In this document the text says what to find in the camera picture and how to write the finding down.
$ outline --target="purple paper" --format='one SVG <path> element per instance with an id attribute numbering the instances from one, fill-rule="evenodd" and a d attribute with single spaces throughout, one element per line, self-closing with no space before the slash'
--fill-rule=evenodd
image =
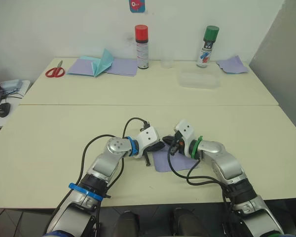
<path id="1" fill-rule="evenodd" d="M 239 56 L 229 58 L 227 60 L 219 60 L 216 62 L 225 73 L 247 73 L 249 70 L 243 66 Z"/>
<path id="2" fill-rule="evenodd" d="M 122 76 L 133 77 L 137 73 L 137 61 L 134 59 L 114 58 L 114 61 L 105 72 Z"/>
<path id="3" fill-rule="evenodd" d="M 76 62 L 69 68 L 67 74 L 94 76 L 92 69 L 92 61 L 78 58 Z"/>
<path id="4" fill-rule="evenodd" d="M 168 156 L 167 156 L 168 149 L 169 149 L 169 146 L 166 145 L 160 151 L 152 153 L 154 167 L 158 172 L 171 171 L 171 168 L 168 163 Z M 171 164 L 176 171 L 191 169 L 192 166 L 195 165 L 195 163 L 197 162 L 194 159 L 181 155 L 179 152 L 177 152 L 174 156 L 170 155 L 170 159 L 171 159 Z"/>

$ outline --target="green spray can cap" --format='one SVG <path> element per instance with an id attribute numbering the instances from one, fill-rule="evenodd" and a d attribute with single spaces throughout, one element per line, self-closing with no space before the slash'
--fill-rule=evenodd
<path id="1" fill-rule="evenodd" d="M 219 28 L 217 26 L 208 26 L 206 27 L 204 41 L 215 42 L 218 35 Z"/>

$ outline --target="computer mouse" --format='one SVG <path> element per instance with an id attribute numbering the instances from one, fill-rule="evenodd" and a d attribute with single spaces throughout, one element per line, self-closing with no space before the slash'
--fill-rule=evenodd
<path id="1" fill-rule="evenodd" d="M 10 103 L 0 104 L 0 117 L 1 118 L 5 117 L 5 116 L 7 116 L 9 114 L 10 107 L 11 107 Z"/>

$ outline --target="red cap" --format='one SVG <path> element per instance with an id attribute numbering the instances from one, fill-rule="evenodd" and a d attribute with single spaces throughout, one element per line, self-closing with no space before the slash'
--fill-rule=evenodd
<path id="1" fill-rule="evenodd" d="M 148 26 L 146 25 L 135 26 L 135 37 L 136 37 L 136 40 L 140 40 L 140 41 L 148 40 Z"/>

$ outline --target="red scissors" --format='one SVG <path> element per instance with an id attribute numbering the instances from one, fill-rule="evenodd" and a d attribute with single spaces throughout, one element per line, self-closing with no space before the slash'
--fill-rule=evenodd
<path id="1" fill-rule="evenodd" d="M 62 77 L 65 74 L 65 69 L 63 69 L 61 67 L 62 64 L 63 64 L 63 61 L 61 60 L 60 63 L 57 65 L 57 68 L 52 68 L 52 69 L 48 70 L 45 73 L 45 75 L 48 78 L 60 78 L 60 77 Z"/>

